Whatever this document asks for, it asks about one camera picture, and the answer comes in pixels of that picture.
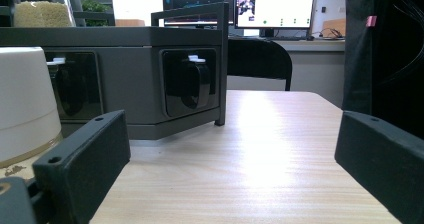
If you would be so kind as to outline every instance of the chair backrest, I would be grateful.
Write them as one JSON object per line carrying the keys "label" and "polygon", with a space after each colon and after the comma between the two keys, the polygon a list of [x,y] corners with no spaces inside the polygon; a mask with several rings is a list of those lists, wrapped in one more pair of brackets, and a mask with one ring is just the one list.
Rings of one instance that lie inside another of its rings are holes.
{"label": "chair backrest", "polygon": [[292,60],[279,44],[261,39],[228,39],[228,71],[230,76],[281,79],[290,91]]}

